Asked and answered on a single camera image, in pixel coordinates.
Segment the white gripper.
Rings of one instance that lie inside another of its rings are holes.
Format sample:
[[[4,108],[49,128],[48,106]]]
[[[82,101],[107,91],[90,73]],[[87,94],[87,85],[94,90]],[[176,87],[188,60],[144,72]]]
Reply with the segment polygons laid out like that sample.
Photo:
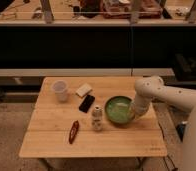
[[[151,98],[136,96],[130,103],[129,117],[131,119],[138,119],[141,116],[145,115],[149,110],[150,103]]]

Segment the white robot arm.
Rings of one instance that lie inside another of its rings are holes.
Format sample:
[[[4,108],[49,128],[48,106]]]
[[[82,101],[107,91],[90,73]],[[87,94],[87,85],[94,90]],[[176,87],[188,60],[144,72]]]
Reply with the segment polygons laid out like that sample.
[[[196,90],[166,86],[159,76],[137,79],[134,90],[136,94],[130,106],[133,119],[145,115],[153,99],[189,112],[178,171],[196,171]]]

